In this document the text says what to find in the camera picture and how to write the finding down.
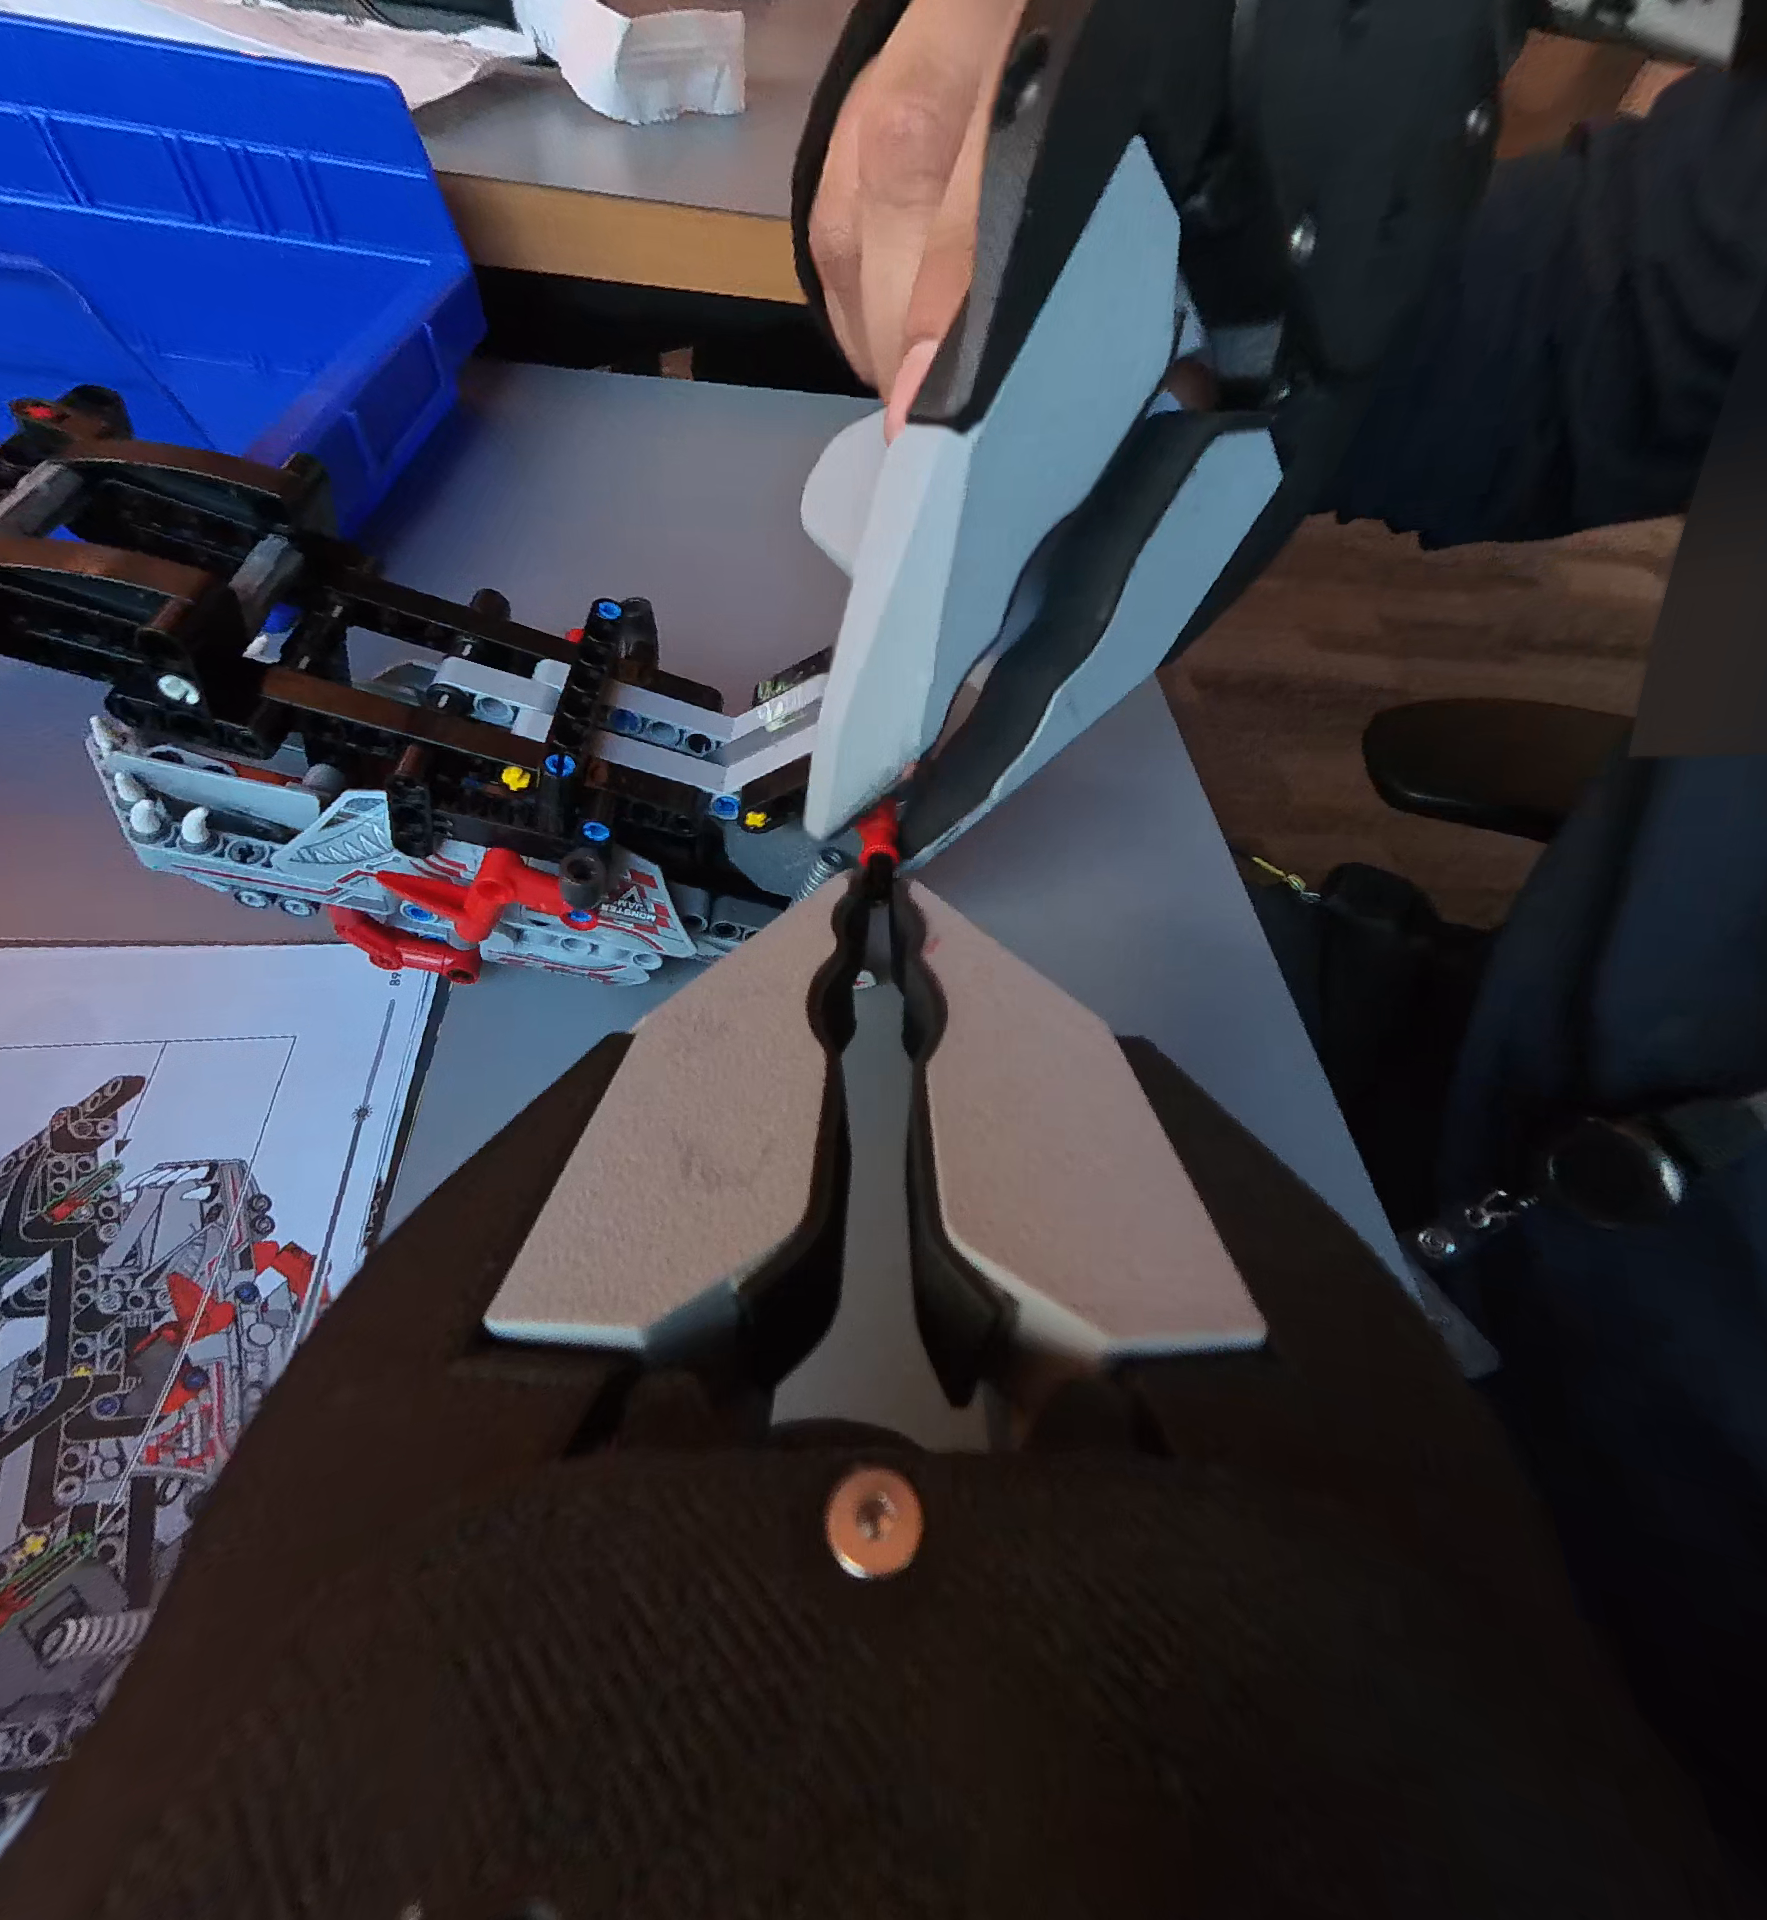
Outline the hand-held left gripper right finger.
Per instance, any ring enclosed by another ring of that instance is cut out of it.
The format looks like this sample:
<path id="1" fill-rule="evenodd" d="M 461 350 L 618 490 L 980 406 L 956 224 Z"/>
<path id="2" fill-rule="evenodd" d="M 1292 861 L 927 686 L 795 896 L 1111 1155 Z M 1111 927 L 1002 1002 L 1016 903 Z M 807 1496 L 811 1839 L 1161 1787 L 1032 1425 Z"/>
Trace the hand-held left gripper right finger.
<path id="1" fill-rule="evenodd" d="M 1266 1346 L 1107 1022 L 914 881 L 899 990 L 914 1323 L 949 1402 Z"/>

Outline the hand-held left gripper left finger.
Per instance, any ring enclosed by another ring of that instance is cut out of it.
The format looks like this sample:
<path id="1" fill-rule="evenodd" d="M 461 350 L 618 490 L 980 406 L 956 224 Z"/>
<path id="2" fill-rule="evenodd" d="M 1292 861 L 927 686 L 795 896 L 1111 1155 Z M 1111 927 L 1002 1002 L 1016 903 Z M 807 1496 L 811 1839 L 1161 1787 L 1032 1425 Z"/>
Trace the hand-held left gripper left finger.
<path id="1" fill-rule="evenodd" d="M 772 1392 L 841 1302 L 869 901 L 790 906 L 655 1008 L 484 1309 L 493 1341 Z"/>

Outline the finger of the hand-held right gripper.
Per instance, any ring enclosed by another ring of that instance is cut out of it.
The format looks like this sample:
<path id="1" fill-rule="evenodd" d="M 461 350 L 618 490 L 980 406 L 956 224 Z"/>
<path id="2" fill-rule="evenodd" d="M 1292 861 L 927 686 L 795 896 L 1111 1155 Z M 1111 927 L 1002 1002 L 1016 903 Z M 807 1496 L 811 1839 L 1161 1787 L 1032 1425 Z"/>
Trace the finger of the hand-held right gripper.
<path id="1" fill-rule="evenodd" d="M 914 868 L 1026 787 L 1147 682 L 1279 488 L 1260 424 L 1141 418 L 1012 592 L 972 705 L 913 778 Z"/>
<path id="2" fill-rule="evenodd" d="M 1177 204 L 1137 137 L 980 418 L 886 445 L 808 758 L 811 837 L 869 812 L 943 729 L 1038 543 L 1165 373 L 1177 260 Z"/>

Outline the black grey lego truck model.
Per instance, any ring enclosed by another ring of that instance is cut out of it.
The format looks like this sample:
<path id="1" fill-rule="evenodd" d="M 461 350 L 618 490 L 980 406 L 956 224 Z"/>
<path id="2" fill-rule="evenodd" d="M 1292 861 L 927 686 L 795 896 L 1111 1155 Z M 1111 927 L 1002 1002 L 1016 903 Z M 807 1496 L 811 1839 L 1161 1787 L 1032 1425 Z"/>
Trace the black grey lego truck model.
<path id="1" fill-rule="evenodd" d="M 390 581 L 316 455 L 141 442 L 93 385 L 12 418 L 0 659 L 104 688 L 87 754 L 146 868 L 454 985 L 646 985 L 863 876 L 856 830 L 803 833 L 827 653 L 725 712 L 642 596 L 554 636 Z"/>

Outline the person's right forearm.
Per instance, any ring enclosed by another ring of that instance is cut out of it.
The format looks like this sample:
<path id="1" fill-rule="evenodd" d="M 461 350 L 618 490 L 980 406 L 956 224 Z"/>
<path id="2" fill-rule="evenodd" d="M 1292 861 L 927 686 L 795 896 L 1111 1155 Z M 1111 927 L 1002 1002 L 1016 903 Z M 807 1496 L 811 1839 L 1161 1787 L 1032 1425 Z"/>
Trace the person's right forearm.
<path id="1" fill-rule="evenodd" d="M 1765 283 L 1765 78 L 1500 164 L 1318 510 L 1427 548 L 1683 514 Z"/>

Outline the person's right hand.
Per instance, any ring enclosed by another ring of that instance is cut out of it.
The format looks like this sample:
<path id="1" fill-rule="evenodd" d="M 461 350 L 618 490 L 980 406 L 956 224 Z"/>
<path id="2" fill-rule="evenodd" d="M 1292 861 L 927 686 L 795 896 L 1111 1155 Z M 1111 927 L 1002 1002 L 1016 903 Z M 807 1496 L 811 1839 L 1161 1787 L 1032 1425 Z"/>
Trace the person's right hand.
<path id="1" fill-rule="evenodd" d="M 910 3 L 831 119 L 807 239 L 830 330 L 894 439 L 972 277 L 1022 3 Z"/>

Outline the wooden edged table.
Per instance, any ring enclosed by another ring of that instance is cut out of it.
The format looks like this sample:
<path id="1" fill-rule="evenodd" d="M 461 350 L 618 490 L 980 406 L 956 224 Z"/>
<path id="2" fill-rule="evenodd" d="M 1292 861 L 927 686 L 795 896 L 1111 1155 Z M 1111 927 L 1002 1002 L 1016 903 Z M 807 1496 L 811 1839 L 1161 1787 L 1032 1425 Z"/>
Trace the wooden edged table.
<path id="1" fill-rule="evenodd" d="M 847 3 L 742 3 L 745 108 L 622 125 L 520 65 L 417 108 L 478 269 L 801 307 L 793 164 Z"/>

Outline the open instruction booklet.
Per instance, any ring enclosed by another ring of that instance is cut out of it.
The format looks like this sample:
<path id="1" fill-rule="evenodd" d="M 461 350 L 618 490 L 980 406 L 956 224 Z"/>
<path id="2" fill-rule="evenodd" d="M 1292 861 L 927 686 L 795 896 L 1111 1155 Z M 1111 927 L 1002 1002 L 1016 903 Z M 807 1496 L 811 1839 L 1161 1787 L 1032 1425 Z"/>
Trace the open instruction booklet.
<path id="1" fill-rule="evenodd" d="M 336 943 L 0 943 L 0 1850 L 378 1236 L 445 995 Z"/>

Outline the white crumpled tissue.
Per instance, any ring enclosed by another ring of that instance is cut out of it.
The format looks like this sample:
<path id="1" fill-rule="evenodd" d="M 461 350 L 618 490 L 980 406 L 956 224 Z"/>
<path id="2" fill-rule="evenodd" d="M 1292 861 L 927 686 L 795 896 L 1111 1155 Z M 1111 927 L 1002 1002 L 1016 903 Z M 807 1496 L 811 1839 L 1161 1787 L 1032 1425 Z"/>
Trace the white crumpled tissue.
<path id="1" fill-rule="evenodd" d="M 740 117 L 745 15 L 691 3 L 510 3 L 586 108 L 622 125 Z"/>

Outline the white crumpled paper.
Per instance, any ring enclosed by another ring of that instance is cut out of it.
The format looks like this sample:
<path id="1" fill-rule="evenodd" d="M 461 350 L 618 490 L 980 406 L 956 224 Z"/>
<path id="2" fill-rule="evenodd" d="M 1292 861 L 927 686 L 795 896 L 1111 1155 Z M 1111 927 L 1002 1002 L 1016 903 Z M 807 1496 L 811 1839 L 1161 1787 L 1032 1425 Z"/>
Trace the white crumpled paper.
<path id="1" fill-rule="evenodd" d="M 537 40 L 506 26 L 400 26 L 325 3 L 154 3 L 179 26 L 206 28 L 260 58 L 390 79 L 408 108 L 478 79 L 543 63 Z"/>

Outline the blue plastic bin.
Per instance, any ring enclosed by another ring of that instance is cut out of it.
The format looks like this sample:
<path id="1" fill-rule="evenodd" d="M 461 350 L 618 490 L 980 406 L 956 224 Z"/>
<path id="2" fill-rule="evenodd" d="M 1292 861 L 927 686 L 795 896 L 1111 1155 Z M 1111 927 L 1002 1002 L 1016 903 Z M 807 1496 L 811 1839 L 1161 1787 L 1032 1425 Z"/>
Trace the blue plastic bin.
<path id="1" fill-rule="evenodd" d="M 390 79 L 0 15 L 0 442 L 100 385 L 137 439 L 316 455 L 355 530 L 483 338 Z"/>

